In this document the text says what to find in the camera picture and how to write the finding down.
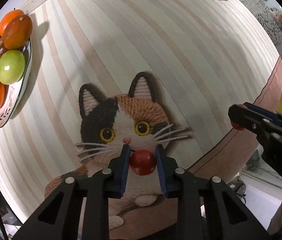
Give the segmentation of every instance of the fruit plate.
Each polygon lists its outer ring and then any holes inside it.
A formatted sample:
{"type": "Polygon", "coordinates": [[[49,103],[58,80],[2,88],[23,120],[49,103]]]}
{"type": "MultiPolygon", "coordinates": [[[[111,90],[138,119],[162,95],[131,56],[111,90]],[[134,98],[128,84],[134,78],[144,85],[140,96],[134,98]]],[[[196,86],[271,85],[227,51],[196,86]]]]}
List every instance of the fruit plate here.
{"type": "Polygon", "coordinates": [[[25,92],[32,64],[31,39],[29,40],[28,46],[23,54],[25,56],[25,70],[22,77],[19,79],[19,81],[13,83],[12,85],[5,86],[5,99],[0,108],[0,127],[3,127],[9,121],[25,92]]]}

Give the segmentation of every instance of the wooden table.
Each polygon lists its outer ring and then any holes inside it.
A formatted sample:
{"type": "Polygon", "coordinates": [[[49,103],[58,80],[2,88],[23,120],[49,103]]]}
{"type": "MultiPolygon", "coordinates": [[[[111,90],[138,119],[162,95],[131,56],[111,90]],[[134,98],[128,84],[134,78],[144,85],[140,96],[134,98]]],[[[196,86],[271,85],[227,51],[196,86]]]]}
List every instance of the wooden table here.
{"type": "Polygon", "coordinates": [[[82,84],[111,97],[153,73],[173,122],[192,131],[170,152],[189,168],[230,131],[229,106],[260,95],[279,58],[238,0],[48,0],[30,17],[28,87],[0,128],[0,190],[21,221],[52,178],[79,167],[82,84]]]}

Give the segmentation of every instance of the cat eye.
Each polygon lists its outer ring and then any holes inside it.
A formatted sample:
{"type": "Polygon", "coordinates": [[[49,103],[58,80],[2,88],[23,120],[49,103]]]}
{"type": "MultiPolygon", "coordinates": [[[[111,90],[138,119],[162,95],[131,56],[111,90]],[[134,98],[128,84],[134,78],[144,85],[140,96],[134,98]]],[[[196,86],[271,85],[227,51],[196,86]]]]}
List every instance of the cat eye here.
{"type": "Polygon", "coordinates": [[[103,128],[100,132],[100,138],[104,142],[112,142],[115,137],[115,132],[111,128],[103,128]]]}
{"type": "Polygon", "coordinates": [[[146,136],[150,133],[150,125],[145,121],[138,122],[134,127],[134,131],[139,136],[146,136]]]}

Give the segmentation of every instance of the cat nose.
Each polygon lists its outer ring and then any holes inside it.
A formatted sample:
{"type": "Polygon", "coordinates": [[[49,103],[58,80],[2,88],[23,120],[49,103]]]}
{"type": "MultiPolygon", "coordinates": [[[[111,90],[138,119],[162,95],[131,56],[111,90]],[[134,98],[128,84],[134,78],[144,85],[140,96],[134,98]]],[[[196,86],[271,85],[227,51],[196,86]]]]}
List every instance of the cat nose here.
{"type": "Polygon", "coordinates": [[[130,137],[125,137],[122,141],[124,142],[124,144],[129,144],[131,140],[132,139],[130,137]]]}

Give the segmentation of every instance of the red ball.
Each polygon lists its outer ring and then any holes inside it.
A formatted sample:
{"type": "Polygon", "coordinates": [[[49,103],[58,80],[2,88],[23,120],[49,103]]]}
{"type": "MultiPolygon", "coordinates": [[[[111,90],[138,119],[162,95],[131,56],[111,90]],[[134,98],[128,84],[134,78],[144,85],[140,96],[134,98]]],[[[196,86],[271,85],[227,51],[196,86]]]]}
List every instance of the red ball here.
{"type": "Polygon", "coordinates": [[[148,150],[137,150],[130,157],[130,167],[136,175],[149,175],[155,170],[156,159],[148,150]]]}
{"type": "Polygon", "coordinates": [[[238,125],[234,122],[231,121],[231,125],[232,127],[235,129],[235,130],[238,130],[238,131],[243,131],[244,130],[244,127],[242,127],[241,125],[238,125]]]}

